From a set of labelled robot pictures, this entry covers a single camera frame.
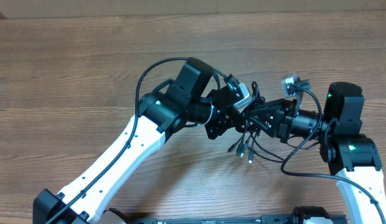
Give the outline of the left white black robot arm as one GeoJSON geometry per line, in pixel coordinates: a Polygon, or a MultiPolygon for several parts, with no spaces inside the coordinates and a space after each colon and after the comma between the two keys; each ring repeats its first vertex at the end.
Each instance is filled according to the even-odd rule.
{"type": "Polygon", "coordinates": [[[130,175],[174,133],[203,125],[213,135],[252,101],[233,75],[197,58],[183,61],[176,79],[135,96],[135,112],[123,132],[80,177],[57,194],[41,191],[33,203],[34,223],[98,223],[130,175]]]}

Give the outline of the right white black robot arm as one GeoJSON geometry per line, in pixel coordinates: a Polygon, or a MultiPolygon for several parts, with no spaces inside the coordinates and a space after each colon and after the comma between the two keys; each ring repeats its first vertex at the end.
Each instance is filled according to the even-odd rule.
{"type": "Polygon", "coordinates": [[[317,140],[329,173],[304,176],[335,180],[351,223],[386,223],[382,161],[374,141],[360,131],[364,107],[361,87],[348,82],[330,84],[326,104],[318,106],[316,112],[301,109],[304,94],[319,104],[307,80],[285,84],[283,89],[285,98],[254,100],[243,115],[254,127],[283,143],[292,136],[303,139],[283,159],[281,171],[299,177],[299,172],[287,171],[285,166],[308,141],[317,140]]]}

